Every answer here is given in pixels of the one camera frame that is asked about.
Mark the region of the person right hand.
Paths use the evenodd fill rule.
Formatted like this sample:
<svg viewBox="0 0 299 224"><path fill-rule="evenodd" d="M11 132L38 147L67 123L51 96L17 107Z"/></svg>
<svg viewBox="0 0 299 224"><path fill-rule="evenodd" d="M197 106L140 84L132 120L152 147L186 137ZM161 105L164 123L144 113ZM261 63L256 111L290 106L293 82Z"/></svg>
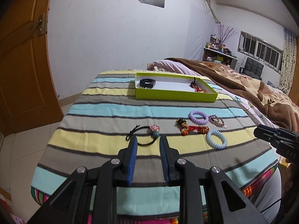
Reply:
<svg viewBox="0 0 299 224"><path fill-rule="evenodd" d="M285 179L283 184L284 192L288 192L293 186L295 179L298 178L298 165L291 162L289 159L286 159L286 163L288 163L288 168L285 172Z"/></svg>

